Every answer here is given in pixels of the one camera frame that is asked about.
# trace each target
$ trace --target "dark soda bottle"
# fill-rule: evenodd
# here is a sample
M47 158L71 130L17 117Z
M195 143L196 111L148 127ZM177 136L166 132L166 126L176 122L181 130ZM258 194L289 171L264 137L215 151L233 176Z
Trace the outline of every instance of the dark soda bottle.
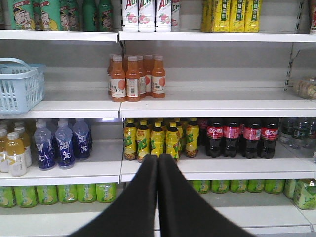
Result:
M258 156L271 159L275 155L279 118L263 118Z
M206 134L207 140L205 144L206 154L212 157L221 155L221 139L224 132L224 121L222 118L209 118L207 122Z

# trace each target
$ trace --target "bottle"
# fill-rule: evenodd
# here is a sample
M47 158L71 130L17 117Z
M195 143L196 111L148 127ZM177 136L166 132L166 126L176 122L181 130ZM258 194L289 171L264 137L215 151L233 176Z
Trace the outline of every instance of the bottle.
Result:
M139 31L155 31L155 0L139 0Z
M5 129L0 129L0 172L9 172L9 164L6 152L6 143L8 132Z
M22 176L27 172L23 142L17 132L9 133L7 137L5 148L10 174L13 177Z
M58 165L61 169L69 169L74 166L75 159L72 137L73 132L68 128L68 122L66 120L59 120L56 140L60 153Z
M77 160L86 160L90 156L89 150L89 126L84 118L77 118L73 127L74 155Z
M94 0L83 0L82 16L84 31L98 31L98 9Z
M171 0L157 0L156 4L156 29L157 32L171 31Z
M122 56L113 56L113 69L111 71L112 101L123 102L126 100L125 72L122 65Z
M126 100L140 101L140 75L138 71L137 57L128 57L128 70L126 72Z
M140 121L140 126L136 132L137 140L137 160L142 163L144 156L150 154L150 130L145 120Z
M100 0L98 6L99 31L113 31L113 6L111 0Z
M199 127L197 118L190 118L186 130L187 144L185 151L187 157L195 157L198 154L198 133Z
M209 118L207 122L207 142L205 144L205 150L207 156L213 158L221 155L221 140L224 132L224 121L222 118Z
M152 55L144 56L144 67L146 71L145 81L146 81L146 96L152 95L152 74L154 68L154 59Z
M270 159L275 155L278 138L278 121L276 117L263 118L261 139L258 143L258 156Z
M25 153L25 161L26 161L26 167L30 167L32 165L32 156L31 156L31 143L30 143L30 137L25 132L24 127L16 127L14 129L14 132L17 132L19 134L19 138L22 140L24 145L24 153Z
M138 25L138 0L123 0L122 2L123 31L137 32Z
M163 57L155 56L154 57L154 68L152 76L152 96L154 98L164 98L164 86L166 84L166 71L163 68Z
M223 129L223 154L226 157L235 157L237 153L237 143L240 133L239 119L225 118Z
M40 120L36 123L36 131L34 140L38 151L38 166L40 170L50 170L55 165L54 157L52 156L52 140L51 132L46 127L46 122Z

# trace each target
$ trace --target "bottle label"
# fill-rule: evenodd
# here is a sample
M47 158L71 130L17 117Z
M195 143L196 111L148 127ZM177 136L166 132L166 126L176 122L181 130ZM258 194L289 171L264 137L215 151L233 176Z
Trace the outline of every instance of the bottle label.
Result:
M278 138L278 129L263 127L261 130L261 137L268 141L276 141Z
M164 86L166 83L165 77L152 77L152 90L154 94L164 94Z
M112 97L123 98L126 96L125 79L112 79Z
M224 126L224 137L230 139L236 139L239 137L240 128L239 127L228 127Z

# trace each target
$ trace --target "store shelf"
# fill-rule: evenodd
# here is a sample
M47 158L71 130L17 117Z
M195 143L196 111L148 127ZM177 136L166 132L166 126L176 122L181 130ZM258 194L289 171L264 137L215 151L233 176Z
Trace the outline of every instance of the store shelf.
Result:
M121 140L94 140L90 158L75 162L71 169L62 170L56 165L41 171L37 162L21 177L9 173L0 175L0 186L118 183L122 160Z
M199 147L195 158L180 156L178 167L187 180L214 179L297 179L314 178L316 165L304 158L298 158L282 144L276 144L272 159L246 159L237 154L235 158L212 158ZM123 160L121 181L131 181L140 163Z
M0 30L0 40L62 40L117 42L117 32L20 31Z
M121 117L316 116L316 102L280 91L167 91L166 97L123 102Z

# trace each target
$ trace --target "plastic bottle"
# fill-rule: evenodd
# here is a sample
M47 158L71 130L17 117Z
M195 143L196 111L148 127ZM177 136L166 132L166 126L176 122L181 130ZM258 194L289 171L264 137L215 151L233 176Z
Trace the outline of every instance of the plastic bottle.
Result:
M58 165L61 169L69 169L74 166L75 159L72 137L73 132L68 128L68 122L65 120L58 121L56 140L60 152Z
M187 144L185 151L187 157L195 157L198 154L198 134L199 127L197 118L190 118L186 130Z
M138 71L137 57L128 57L128 70L126 72L126 100L140 101L140 75Z
M122 56L113 56L113 69L111 71L112 101L123 102L126 100L125 72L122 65Z
M23 142L17 132L9 133L7 137L5 148L10 174L13 177L22 176L27 172Z
M82 16L84 31L98 31L98 9L95 0L83 0Z
M213 158L221 155L221 140L224 133L224 121L222 118L209 118L207 122L207 142L205 144L206 155Z
M166 71L163 68L163 57L155 56L154 57L154 68L152 76L152 96L154 98L164 98L164 86L166 84Z
M113 6L111 0L100 0L98 6L99 31L113 31Z

